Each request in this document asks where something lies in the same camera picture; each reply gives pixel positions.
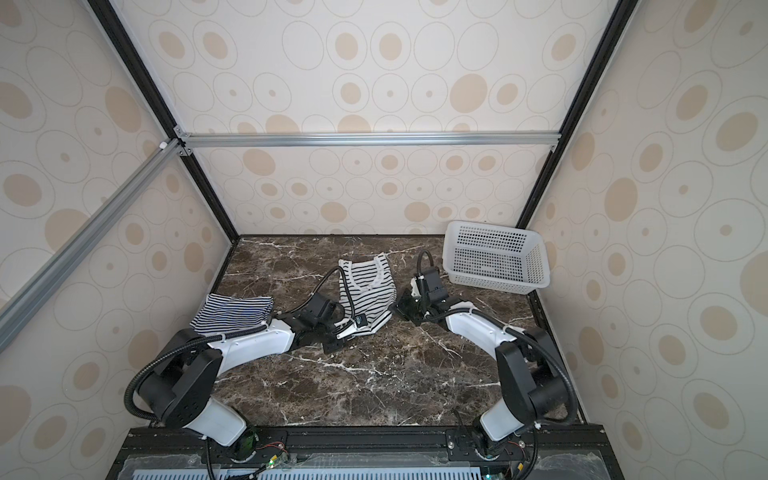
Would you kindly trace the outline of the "white plastic laundry basket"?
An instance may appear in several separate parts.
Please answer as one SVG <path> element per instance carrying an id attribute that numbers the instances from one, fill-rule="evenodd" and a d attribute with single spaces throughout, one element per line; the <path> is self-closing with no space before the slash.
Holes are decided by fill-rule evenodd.
<path id="1" fill-rule="evenodd" d="M 446 229 L 442 259 L 457 285 L 519 295 L 550 285 L 545 243 L 531 230 L 453 221 Z"/>

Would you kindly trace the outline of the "blue white striped tank top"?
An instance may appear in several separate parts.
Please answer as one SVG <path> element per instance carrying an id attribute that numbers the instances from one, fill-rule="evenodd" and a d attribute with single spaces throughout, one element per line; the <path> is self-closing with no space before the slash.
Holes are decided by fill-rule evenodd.
<path id="1" fill-rule="evenodd" d="M 250 330 L 269 320 L 273 306 L 272 297 L 237 298 L 211 293 L 206 296 L 190 327 L 205 336 Z"/>

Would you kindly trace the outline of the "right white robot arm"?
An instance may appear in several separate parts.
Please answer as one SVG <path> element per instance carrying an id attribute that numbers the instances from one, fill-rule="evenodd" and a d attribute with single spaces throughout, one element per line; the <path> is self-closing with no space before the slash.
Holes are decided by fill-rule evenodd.
<path id="1" fill-rule="evenodd" d="M 495 360 L 501 399 L 473 427 L 483 447 L 489 449 L 540 425 L 571 425 L 578 420 L 573 381 L 545 330 L 514 327 L 449 295 L 434 271 L 411 280 L 394 304 L 394 312 L 416 325 L 436 324 Z"/>

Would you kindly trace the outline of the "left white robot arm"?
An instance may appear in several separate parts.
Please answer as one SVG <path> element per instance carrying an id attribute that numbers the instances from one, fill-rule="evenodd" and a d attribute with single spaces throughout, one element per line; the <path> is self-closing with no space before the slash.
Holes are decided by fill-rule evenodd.
<path id="1" fill-rule="evenodd" d="M 224 373 L 254 360 L 314 343 L 339 343 L 336 321 L 347 310 L 322 293 L 293 310 L 274 313 L 270 297 L 206 297 L 190 326 L 140 369 L 124 393 L 133 416 L 186 428 L 223 447 L 244 439 L 248 423 L 216 400 L 213 387 Z"/>

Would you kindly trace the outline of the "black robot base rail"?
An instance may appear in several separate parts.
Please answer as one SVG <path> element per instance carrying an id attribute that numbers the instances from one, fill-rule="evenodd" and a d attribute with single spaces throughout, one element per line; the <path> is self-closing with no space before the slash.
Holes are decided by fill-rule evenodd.
<path id="1" fill-rule="evenodd" d="M 131 430 L 110 479 L 620 479 L 603 428 L 544 427 L 483 456 L 459 426 L 260 427 L 233 453 L 186 430 Z"/>

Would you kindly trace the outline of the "back aluminium frame rail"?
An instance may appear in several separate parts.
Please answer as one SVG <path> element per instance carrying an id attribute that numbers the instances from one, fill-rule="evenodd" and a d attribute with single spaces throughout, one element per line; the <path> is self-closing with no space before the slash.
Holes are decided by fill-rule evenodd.
<path id="1" fill-rule="evenodd" d="M 188 133 L 180 139 L 190 148 L 299 147 L 427 147 L 486 145 L 556 146 L 557 131 L 368 132 L 368 133 Z"/>

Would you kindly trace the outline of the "aluminium frame rail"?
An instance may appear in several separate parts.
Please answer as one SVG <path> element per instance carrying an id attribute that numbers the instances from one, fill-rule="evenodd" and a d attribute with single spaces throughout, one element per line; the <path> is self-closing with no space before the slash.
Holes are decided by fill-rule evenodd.
<path id="1" fill-rule="evenodd" d="M 179 155 L 178 139 L 167 139 L 77 232 L 8 301 L 1 311 L 1 348 L 8 348 L 63 282 L 119 222 L 147 186 Z"/>
<path id="2" fill-rule="evenodd" d="M 368 132 L 368 133 L 188 133 L 180 139 L 190 148 L 299 147 L 427 147 L 486 145 L 556 146 L 557 131 Z"/>

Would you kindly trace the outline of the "left aluminium frame rail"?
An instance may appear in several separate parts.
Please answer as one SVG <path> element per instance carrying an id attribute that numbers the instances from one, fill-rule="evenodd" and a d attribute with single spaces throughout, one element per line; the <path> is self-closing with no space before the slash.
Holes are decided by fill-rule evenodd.
<path id="1" fill-rule="evenodd" d="M 147 186 L 179 155 L 178 139 L 167 139 L 77 232 L 8 301 L 1 311 L 1 348 L 8 348 L 63 282 L 119 222 Z"/>

